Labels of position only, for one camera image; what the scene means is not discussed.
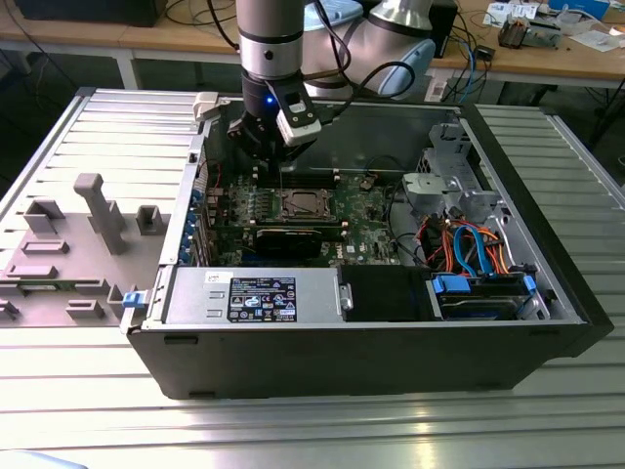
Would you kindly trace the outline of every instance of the blue drive bracket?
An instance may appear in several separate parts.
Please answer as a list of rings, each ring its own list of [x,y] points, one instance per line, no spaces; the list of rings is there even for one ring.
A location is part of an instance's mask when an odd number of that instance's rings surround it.
[[[532,277],[523,277],[523,283],[525,283],[525,286],[527,287],[527,291],[529,291],[529,293],[533,294],[536,292],[536,281],[534,281]]]
[[[437,276],[432,280],[436,294],[447,293],[471,293],[471,285],[466,277],[462,276]]]

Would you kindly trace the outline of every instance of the wooden workbench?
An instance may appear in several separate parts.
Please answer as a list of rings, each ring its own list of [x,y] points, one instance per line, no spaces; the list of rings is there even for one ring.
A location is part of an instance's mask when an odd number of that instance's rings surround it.
[[[488,0],[461,0],[469,30],[480,44],[496,50],[489,74],[490,80],[613,87],[625,76],[623,49],[601,53],[568,38],[562,40],[558,49],[500,48],[497,45],[498,29],[481,24],[481,11],[488,3]],[[140,86],[133,67],[134,59],[238,63],[238,56],[211,26],[185,26],[166,18],[161,18],[153,28],[86,22],[27,21],[15,6],[12,11],[26,31],[48,52],[109,56],[117,59],[124,84],[129,88]],[[222,18],[233,13],[234,7],[219,12]],[[187,8],[177,8],[172,15],[181,21],[189,21],[190,18]],[[625,15],[610,12],[606,20],[625,22]],[[232,37],[237,37],[235,20],[226,21],[225,28]],[[11,21],[4,6],[0,8],[0,48],[35,50]],[[466,60],[461,55],[459,46],[452,43],[444,58],[432,62],[432,74],[436,76],[439,73],[445,78],[451,78],[457,76],[465,64]]]

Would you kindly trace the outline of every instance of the motherboard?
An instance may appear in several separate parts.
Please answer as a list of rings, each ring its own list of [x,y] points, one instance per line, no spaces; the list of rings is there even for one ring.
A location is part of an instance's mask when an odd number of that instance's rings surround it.
[[[196,210],[192,265],[331,267],[399,264],[384,187],[363,174],[236,176]]]

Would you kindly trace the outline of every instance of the warning label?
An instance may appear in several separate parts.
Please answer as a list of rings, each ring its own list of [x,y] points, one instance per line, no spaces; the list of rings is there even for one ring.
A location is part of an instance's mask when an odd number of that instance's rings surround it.
[[[230,322],[295,322],[296,305],[294,278],[233,278],[230,281]]]

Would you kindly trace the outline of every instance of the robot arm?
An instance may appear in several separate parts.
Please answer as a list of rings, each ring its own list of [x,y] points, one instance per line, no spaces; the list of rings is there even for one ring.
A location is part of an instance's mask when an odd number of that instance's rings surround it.
[[[318,19],[315,5],[305,3],[236,0],[245,111],[230,125],[228,135],[247,154],[272,167],[293,160],[321,131],[302,68],[316,73],[337,67],[330,35]],[[365,20],[362,8],[353,0],[325,2],[333,29],[352,55],[345,70],[350,81],[357,84],[376,65],[390,61],[402,61],[417,73],[425,73],[435,48],[427,39],[432,28],[428,20],[431,3],[387,0]],[[305,28],[305,6],[307,20],[314,22],[316,17],[317,25]],[[377,74],[367,88],[383,95],[389,94],[386,90],[405,88],[407,72],[397,68]],[[324,95],[318,89],[349,85],[337,74],[309,84],[309,89]]]

